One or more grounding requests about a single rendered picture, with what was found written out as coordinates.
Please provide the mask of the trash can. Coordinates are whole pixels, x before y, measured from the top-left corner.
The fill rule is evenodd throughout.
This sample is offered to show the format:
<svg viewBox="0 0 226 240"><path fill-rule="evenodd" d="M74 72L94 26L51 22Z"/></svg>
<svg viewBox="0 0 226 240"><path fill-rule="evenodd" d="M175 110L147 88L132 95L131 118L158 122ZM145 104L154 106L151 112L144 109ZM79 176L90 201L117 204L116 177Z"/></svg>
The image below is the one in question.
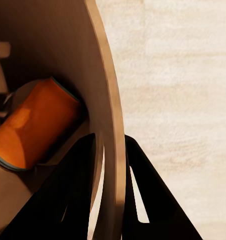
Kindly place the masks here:
<svg viewBox="0 0 226 240"><path fill-rule="evenodd" d="M84 104L80 117L29 171L0 164L0 235L75 142L95 133L90 213L103 165L92 240L122 240L126 147L113 57L95 0L0 0L0 126L34 86L54 76ZM89 213L89 215L90 215Z"/></svg>

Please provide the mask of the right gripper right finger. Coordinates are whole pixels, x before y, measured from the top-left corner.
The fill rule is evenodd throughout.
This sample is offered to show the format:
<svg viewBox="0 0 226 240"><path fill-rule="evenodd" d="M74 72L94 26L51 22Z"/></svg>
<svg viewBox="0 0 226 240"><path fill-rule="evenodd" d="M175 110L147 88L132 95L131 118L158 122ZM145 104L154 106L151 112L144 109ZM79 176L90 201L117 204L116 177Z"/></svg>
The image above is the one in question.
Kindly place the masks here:
<svg viewBox="0 0 226 240"><path fill-rule="evenodd" d="M126 184L121 240L203 240L137 141L125 135ZM138 220L130 166L149 223Z"/></svg>

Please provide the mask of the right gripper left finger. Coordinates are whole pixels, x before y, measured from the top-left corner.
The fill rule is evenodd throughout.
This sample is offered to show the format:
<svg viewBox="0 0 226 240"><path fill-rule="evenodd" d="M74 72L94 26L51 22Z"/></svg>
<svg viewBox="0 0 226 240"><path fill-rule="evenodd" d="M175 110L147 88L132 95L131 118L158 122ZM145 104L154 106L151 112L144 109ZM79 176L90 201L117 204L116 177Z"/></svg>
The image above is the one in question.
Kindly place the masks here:
<svg viewBox="0 0 226 240"><path fill-rule="evenodd" d="M96 160L96 134L79 138L0 240L87 240Z"/></svg>

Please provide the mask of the can of soda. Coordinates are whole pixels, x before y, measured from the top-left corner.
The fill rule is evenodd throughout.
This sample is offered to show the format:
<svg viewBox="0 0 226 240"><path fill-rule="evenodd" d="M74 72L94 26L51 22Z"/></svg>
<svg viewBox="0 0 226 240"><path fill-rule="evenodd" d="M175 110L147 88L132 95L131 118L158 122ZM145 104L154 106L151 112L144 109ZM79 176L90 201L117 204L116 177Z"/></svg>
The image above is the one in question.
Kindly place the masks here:
<svg viewBox="0 0 226 240"><path fill-rule="evenodd" d="M83 104L54 76L39 81L0 126L0 164L32 170L80 117Z"/></svg>

